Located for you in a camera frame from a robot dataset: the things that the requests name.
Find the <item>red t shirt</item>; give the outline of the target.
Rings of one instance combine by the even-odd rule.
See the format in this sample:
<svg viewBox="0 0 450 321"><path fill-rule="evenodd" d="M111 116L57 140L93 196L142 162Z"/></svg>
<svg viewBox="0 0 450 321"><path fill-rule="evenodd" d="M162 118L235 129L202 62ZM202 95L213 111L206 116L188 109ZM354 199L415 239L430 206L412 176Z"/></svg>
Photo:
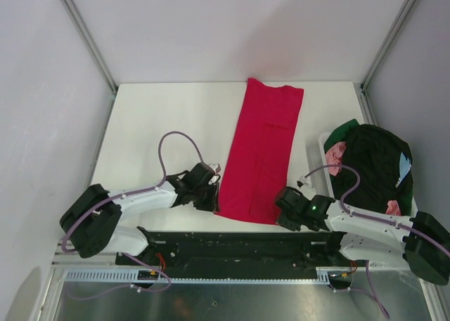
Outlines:
<svg viewBox="0 0 450 321"><path fill-rule="evenodd" d="M220 216L275 224L281 212L275 199L287 184L303 97L303 89L248 79L219 189Z"/></svg>

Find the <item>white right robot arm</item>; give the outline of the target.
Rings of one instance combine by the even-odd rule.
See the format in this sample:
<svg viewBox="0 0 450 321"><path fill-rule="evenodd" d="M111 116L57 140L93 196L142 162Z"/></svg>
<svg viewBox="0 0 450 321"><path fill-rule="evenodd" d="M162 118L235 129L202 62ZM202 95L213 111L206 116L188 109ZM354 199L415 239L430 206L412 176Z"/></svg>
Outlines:
<svg viewBox="0 0 450 321"><path fill-rule="evenodd" d="M306 227L339 235L339 241L324 248L325 259L333 266L347 259L391 268L407 266L426 282L449 283L449 231L431 214L392 216L343 206L306 185L299 190L283 188L275 204L281 210L277 223L284 228Z"/></svg>

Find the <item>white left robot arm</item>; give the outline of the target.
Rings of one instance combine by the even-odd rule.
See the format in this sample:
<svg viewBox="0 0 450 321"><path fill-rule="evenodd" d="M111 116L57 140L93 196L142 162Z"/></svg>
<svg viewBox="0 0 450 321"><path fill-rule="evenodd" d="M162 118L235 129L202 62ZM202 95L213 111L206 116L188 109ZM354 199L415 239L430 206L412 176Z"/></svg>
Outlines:
<svg viewBox="0 0 450 321"><path fill-rule="evenodd" d="M155 247L144 228L127 228L122 221L156 209L192 204L197 210L219 210L220 165L197 163L190 171L169 175L159 185L127 192L110 192L102 185L89 186L63 214L60 226L66 241L81 258L102 252L130 254L138 263L150 263Z"/></svg>

